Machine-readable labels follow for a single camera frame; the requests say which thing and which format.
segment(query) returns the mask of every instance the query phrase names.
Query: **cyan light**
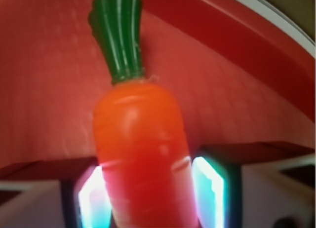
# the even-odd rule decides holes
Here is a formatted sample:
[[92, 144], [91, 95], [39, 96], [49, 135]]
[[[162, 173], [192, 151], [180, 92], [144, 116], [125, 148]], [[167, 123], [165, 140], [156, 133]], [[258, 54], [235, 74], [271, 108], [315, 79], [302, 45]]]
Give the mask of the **cyan light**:
[[224, 227], [224, 179], [203, 158], [192, 163], [197, 215], [203, 227]]
[[97, 166], [79, 192], [83, 228], [109, 228], [111, 211], [101, 166]]

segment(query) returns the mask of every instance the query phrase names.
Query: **toy carrot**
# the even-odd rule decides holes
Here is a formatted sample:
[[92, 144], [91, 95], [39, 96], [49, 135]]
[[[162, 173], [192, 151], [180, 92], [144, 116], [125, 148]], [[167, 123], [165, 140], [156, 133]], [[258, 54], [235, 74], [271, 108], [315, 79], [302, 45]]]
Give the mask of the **toy carrot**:
[[94, 0], [93, 35], [113, 89], [97, 104], [93, 130], [119, 227], [198, 226], [191, 159], [180, 109], [144, 77], [141, 0]]

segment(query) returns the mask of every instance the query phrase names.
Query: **carrot top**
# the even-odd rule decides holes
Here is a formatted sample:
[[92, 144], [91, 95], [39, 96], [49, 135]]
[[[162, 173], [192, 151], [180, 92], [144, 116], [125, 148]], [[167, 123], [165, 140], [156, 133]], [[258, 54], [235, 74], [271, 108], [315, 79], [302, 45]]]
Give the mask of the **carrot top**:
[[89, 24], [112, 84], [144, 76], [139, 46], [141, 0], [94, 0]]

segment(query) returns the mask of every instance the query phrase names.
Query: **red surface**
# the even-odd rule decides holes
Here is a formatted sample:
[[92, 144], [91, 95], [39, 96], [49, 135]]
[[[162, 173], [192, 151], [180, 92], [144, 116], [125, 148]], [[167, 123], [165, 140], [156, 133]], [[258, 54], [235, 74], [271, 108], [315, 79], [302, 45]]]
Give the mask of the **red surface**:
[[315, 122], [315, 59], [235, 0], [144, 0], [144, 7], [260, 79]]

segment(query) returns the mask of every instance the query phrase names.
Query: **white light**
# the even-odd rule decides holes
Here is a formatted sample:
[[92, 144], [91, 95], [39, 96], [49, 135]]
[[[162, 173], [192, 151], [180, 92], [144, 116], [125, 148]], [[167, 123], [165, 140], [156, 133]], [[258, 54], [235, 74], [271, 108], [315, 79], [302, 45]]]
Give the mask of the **white light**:
[[105, 188], [101, 166], [97, 166], [79, 192], [81, 222], [84, 228], [109, 228], [112, 207]]
[[224, 227], [224, 179], [203, 158], [192, 163], [197, 214], [203, 227]]

